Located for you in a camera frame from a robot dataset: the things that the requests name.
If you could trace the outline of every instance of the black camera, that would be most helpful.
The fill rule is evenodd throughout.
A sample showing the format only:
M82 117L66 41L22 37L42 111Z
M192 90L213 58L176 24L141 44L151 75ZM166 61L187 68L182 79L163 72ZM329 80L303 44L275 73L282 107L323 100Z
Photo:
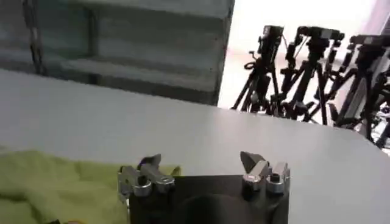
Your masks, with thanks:
M389 35L357 35L350 39L352 44L363 44L379 47L390 47L390 36Z
M343 40L344 34L338 30L326 29L322 27L298 27L298 34L305 35L311 38L321 38L327 40Z
M283 36L283 27L264 26L263 37L259 37L259 47L257 53L261 54L263 60L272 62L275 60L276 53Z

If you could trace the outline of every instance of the yellow-green cloth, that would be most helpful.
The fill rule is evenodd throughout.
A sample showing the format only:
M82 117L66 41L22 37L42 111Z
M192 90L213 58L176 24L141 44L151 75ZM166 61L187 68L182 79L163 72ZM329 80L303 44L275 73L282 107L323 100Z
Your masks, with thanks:
M0 154L0 223L36 224L78 220L125 224L118 200L120 165L70 161L38 151ZM176 166L160 167L179 175Z

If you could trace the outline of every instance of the shelf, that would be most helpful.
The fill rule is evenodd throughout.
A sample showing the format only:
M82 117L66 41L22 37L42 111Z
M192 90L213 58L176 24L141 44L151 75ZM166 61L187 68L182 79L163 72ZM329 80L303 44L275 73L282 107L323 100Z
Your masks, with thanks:
M62 0L63 2L78 4L110 5L114 7L139 8L172 12L184 15L206 16L212 18L226 18L233 8L232 0Z
M117 77L205 92L213 92L216 83L216 77L198 75L205 74L206 71L195 71L188 68L164 68L160 65L154 66L153 63L150 63L147 67L140 66L139 63L123 64L101 61L99 58L81 58L63 62L61 67L87 74L100 74L104 77Z

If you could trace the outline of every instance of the camera tripod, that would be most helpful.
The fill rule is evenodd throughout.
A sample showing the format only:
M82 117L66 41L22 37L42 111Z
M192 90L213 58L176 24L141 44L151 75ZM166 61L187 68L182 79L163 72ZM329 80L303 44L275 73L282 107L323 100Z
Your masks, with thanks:
M334 55L331 55L332 52L329 53L329 56L328 56L328 62L327 62L327 66L329 65L328 69L326 68L325 70L326 73L327 73L327 76L326 78L327 79L331 79L333 81L333 84L331 86L331 90L329 91L328 94L325 95L325 103L328 102L329 100L334 100L336 95L337 95L337 92L339 91L339 89L344 86L344 84L346 82L348 82L348 80L350 78L352 78L354 76L354 74L356 73L355 72L355 69L350 69L349 72L345 75L345 77L342 77L340 74L342 73L345 73L347 68L349 67L349 64L351 63L352 61L352 57L355 53L355 48L356 48L356 45L355 44L349 44L347 49L349 50L348 53L346 54L346 56L344 57L344 60L342 62L342 65L340 66L340 68L338 69L338 71L334 71L332 70L332 66L328 64L328 62L330 63L331 61L333 62L334 60ZM312 110L312 112L310 114L308 114L307 116L304 117L303 121L304 122L308 122L310 120L312 120L313 116L320 110L320 105L316 105L316 107Z
M343 127L349 124L350 121L356 119L351 117L345 117L346 112L352 103L353 97L355 96L360 83L365 80L366 83L366 103L361 113L361 121L365 121L365 136L368 140L372 141L371 137L371 126L372 126L372 113L377 102L378 93L381 90L377 83L372 87L373 72L371 67L375 62L381 58L385 52L386 47L390 47L390 37L385 36L356 36L351 38L351 42L355 44L362 44L359 48L359 55L356 59L356 65L358 69L350 70L349 76L354 75L355 79L351 85L350 91L347 95L346 101L341 108L340 114L335 123L335 127Z
M278 26L265 26L263 34L264 37L259 38L260 45L257 51L261 56L260 58L255 58L255 62L245 65L245 68L252 69L252 72L232 109L237 110L241 101L243 101L241 111L257 113L260 110L266 110L267 114L278 116L280 109L278 97L271 97L271 101L266 99L268 86L271 82L271 78L267 74L271 73L275 91L274 96L278 96L275 57L282 39L283 28Z
M318 97L321 107L322 122L324 125L327 125L324 93L326 78L323 75L322 65L318 61L324 57L324 52L326 48L329 47L330 40L340 41L344 38L344 34L340 33L338 30L329 30L320 27L299 27L296 39L298 39L298 36L301 35L311 37L309 42L307 42L309 56L308 60L302 62L298 71L290 69L291 73L295 73L295 76L290 82L286 82L285 91L289 91L300 76L302 76L302 79L292 98L292 101L284 104L287 111L286 117L297 120L298 116L308 115L309 105L305 105L303 100L305 98L310 79L316 72L318 78Z

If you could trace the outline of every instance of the table surface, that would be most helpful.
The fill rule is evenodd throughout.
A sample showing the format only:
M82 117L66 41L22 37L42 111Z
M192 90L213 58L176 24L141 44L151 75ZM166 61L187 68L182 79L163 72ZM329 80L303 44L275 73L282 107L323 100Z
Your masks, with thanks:
M243 173L250 151L289 163L290 224L390 222L390 158L351 131L5 70L0 105L0 144L126 164L161 153L185 175Z

